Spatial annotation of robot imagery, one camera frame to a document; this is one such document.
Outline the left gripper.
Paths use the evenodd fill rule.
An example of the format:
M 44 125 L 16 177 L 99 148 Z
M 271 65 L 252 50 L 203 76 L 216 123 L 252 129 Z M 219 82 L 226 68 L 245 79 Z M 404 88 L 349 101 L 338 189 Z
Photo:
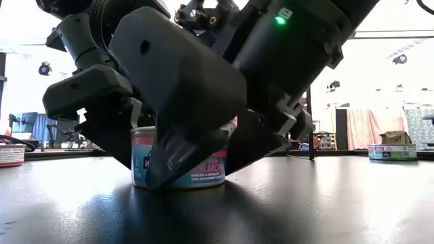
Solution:
M 117 64 L 93 42 L 87 12 L 66 16 L 53 28 L 45 45 L 71 55 L 75 75 L 50 85 L 43 95 L 45 113 L 57 121 L 85 121 L 75 131 L 126 168 L 131 167 L 131 130 L 154 125 L 155 112 L 136 85 L 118 73 Z

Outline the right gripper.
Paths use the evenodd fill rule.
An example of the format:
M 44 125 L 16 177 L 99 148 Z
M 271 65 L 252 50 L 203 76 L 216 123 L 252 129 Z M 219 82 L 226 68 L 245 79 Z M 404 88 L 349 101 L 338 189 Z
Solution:
M 222 126 L 247 103 L 229 139 L 226 175 L 288 149 L 296 101 L 339 63 L 339 8 L 261 7 L 237 54 L 243 74 L 151 7 L 122 17 L 109 49 L 155 112 L 146 185 L 157 190 L 224 147 Z

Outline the pink-labelled tin can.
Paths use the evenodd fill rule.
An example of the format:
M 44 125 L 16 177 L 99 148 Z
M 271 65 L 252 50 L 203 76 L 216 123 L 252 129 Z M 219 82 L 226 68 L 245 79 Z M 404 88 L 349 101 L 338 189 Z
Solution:
M 147 188 L 146 173 L 151 158 L 151 149 L 155 126 L 138 127 L 130 131 L 132 143 L 132 183 L 134 186 Z M 205 161 L 194 167 L 187 174 L 179 177 L 169 188 L 207 188 L 220 185 L 225 181 L 227 147 L 213 153 Z

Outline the green-grey labelled tin can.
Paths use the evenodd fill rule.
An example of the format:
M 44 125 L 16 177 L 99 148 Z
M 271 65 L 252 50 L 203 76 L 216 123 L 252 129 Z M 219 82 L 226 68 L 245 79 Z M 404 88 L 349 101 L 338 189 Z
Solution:
M 415 144 L 369 144 L 368 157 L 383 161 L 415 161 L 417 151 Z

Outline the blue curtain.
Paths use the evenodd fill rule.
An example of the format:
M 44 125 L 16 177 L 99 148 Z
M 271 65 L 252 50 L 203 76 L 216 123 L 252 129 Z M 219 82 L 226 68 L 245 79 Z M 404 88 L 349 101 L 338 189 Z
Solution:
M 49 131 L 46 127 L 48 124 L 56 125 L 57 121 L 49 119 L 46 114 L 37 114 L 35 123 L 33 125 L 32 135 L 38 142 L 42 144 L 45 141 L 50 140 Z

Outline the background monitor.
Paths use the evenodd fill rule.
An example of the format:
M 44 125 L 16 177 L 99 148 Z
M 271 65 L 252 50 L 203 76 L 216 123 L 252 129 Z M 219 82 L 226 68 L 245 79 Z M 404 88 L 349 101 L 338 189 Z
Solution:
M 9 115 L 12 133 L 32 133 L 38 113 L 18 113 Z

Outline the red can with barcode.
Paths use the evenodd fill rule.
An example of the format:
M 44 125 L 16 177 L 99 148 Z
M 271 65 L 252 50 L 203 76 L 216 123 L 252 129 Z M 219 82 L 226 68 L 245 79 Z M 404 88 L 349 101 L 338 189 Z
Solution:
M 22 165 L 25 148 L 23 144 L 0 144 L 0 167 Z

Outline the pink curtain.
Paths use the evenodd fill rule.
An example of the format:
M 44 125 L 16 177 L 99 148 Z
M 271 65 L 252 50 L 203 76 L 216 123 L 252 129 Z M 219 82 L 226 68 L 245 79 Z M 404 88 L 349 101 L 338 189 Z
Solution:
M 349 150 L 367 149 L 369 144 L 381 144 L 380 135 L 388 131 L 408 132 L 408 122 L 402 108 L 347 109 Z

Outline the olive green bag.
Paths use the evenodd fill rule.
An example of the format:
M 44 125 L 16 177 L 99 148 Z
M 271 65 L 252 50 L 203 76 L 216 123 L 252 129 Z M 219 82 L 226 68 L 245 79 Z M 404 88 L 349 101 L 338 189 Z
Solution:
M 383 144 L 411 144 L 412 140 L 405 131 L 387 131 L 380 135 Z

